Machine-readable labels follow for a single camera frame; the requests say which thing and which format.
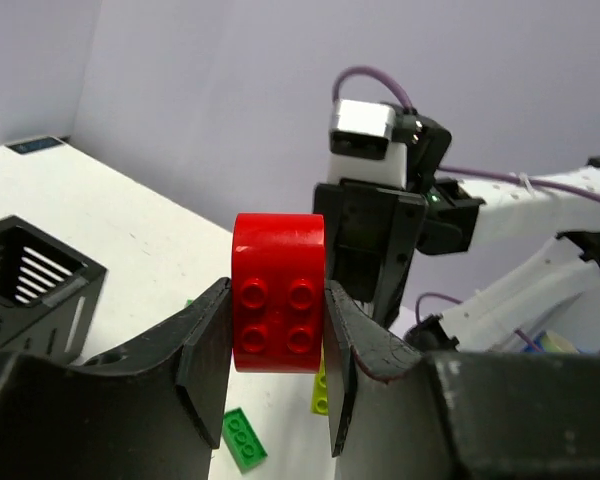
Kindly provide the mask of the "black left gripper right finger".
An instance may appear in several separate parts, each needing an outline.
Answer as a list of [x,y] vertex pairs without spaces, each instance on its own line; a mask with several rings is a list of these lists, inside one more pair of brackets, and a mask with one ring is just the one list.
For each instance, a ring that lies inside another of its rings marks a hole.
[[340,479],[600,479],[600,356],[410,348],[324,291]]

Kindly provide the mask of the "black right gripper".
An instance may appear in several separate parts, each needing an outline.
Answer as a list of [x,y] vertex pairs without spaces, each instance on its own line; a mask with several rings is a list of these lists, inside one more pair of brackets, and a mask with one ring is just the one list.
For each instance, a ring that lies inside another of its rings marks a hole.
[[361,181],[314,189],[313,211],[326,228],[327,277],[384,328],[399,313],[415,252],[468,250],[483,200],[435,174],[451,133],[427,117],[399,117],[392,140],[407,147],[403,190]]

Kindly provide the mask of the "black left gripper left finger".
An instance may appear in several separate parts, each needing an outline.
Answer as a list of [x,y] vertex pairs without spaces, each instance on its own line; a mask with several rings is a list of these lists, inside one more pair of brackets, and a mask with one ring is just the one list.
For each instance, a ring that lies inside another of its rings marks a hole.
[[78,366],[0,351],[0,479],[204,479],[219,446],[231,288]]

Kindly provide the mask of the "red arch lego brick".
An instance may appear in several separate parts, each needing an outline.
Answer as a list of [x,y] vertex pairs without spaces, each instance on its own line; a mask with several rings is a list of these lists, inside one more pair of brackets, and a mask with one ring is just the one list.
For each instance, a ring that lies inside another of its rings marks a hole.
[[318,214],[241,213],[231,255],[240,372],[314,373],[323,336],[325,224]]

